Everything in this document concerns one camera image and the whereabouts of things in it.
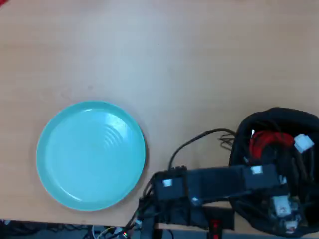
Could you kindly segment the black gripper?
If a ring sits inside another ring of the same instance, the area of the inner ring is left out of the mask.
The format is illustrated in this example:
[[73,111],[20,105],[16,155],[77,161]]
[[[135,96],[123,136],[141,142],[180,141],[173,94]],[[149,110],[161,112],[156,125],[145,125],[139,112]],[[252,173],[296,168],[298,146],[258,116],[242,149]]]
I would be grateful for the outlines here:
[[301,227],[308,226],[299,197],[290,193],[270,198],[269,216],[283,233],[296,233]]

